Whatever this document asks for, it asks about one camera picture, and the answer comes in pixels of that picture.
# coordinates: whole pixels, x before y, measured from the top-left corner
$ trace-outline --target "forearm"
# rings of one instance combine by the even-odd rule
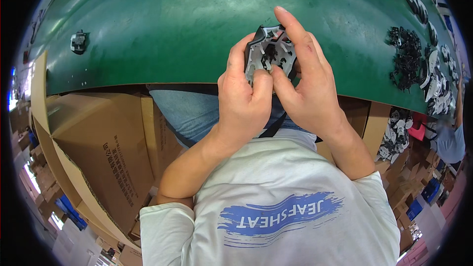
[[[191,198],[214,168],[237,150],[223,144],[216,134],[216,127],[213,127],[202,140],[166,168],[159,185],[159,194],[172,199]]]
[[[456,95],[456,120],[455,128],[458,128],[463,123],[463,103],[462,103],[462,88],[458,86],[458,94]]]
[[[343,115],[340,127],[323,139],[338,168],[350,180],[366,177],[375,171],[375,163],[358,133]]]

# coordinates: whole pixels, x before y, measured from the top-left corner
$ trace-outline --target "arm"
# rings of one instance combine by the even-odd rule
[[[460,125],[462,125],[463,123],[462,81],[463,81],[463,77],[462,77],[462,73],[460,72],[460,79],[458,80],[458,84],[456,85],[456,88],[458,89],[458,94],[456,95],[455,129],[460,127]]]
[[[157,204],[180,202],[193,208],[192,197],[224,159],[263,130],[269,120],[272,78],[265,70],[254,73],[253,88],[245,78],[245,46],[254,33],[241,39],[228,56],[227,70],[218,80],[219,122],[165,170]]]
[[[276,7],[274,14],[286,27],[301,70],[301,80],[294,88],[281,68],[272,66],[274,90],[282,106],[298,126],[327,143],[338,167],[350,180],[372,174],[374,161],[338,105],[332,67],[316,38],[285,9]]]

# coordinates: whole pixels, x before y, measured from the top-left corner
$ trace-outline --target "green workbench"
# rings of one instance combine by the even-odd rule
[[[447,44],[453,52],[432,0],[422,2],[439,47]],[[396,53],[387,42],[392,26],[416,31],[422,53],[430,44],[427,25],[406,0],[54,0],[30,59],[48,50],[48,94],[132,83],[215,83],[238,40],[261,24],[277,24],[276,5],[316,36],[340,95],[426,112],[418,85],[402,92],[389,78]],[[88,46],[76,55],[70,37],[80,29]],[[451,80],[443,62],[441,71]]]

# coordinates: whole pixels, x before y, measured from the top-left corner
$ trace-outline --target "white t-shirt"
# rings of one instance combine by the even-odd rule
[[[400,233],[379,173],[351,181],[310,137],[282,133],[222,162],[194,210],[141,209],[143,265],[395,265]]]

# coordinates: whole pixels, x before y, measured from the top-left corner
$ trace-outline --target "blue brush stroke logo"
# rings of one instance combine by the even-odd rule
[[[275,205],[226,207],[220,213],[223,222],[217,229],[226,231],[226,246],[265,247],[279,239],[281,233],[304,228],[303,223],[336,213],[343,202],[333,194],[326,191],[303,196],[293,194]]]

